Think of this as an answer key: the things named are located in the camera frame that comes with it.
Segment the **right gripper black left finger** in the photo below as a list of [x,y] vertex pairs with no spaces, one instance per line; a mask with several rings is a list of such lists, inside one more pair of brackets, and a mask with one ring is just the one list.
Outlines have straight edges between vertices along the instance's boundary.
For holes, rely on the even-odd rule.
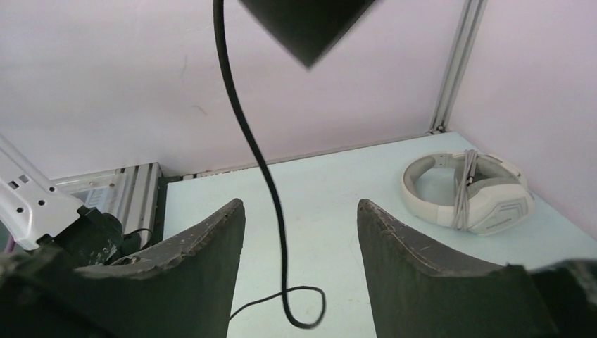
[[1,256],[2,337],[225,337],[246,224],[233,199],[111,265],[64,250]]

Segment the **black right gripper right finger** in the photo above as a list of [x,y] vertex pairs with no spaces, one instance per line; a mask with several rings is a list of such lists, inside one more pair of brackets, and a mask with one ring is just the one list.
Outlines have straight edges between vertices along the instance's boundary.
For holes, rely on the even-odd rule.
[[527,269],[452,249],[369,199],[357,230],[378,337],[595,337],[596,262]]

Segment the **white over-ear headphones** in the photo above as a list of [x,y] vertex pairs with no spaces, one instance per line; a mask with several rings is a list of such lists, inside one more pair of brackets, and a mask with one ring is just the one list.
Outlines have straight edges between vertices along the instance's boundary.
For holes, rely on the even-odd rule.
[[[425,201],[415,183],[431,169],[454,170],[451,205]],[[510,229],[530,216],[535,200],[527,178],[513,163],[474,149],[436,152],[409,163],[401,177],[401,195],[415,217],[441,227],[478,236]]]

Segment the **small black on-ear headphones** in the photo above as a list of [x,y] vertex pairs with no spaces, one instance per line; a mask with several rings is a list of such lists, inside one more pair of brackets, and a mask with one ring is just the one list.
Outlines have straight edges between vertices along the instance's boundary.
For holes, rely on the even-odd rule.
[[241,3],[307,69],[333,49],[375,4],[373,0],[244,0]]

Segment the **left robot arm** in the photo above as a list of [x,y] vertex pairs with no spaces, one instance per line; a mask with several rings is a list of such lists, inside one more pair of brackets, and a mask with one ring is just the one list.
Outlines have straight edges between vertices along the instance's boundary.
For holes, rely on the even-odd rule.
[[62,192],[5,137],[1,138],[1,223],[30,253],[56,248],[77,267],[109,265],[141,249],[110,213]]

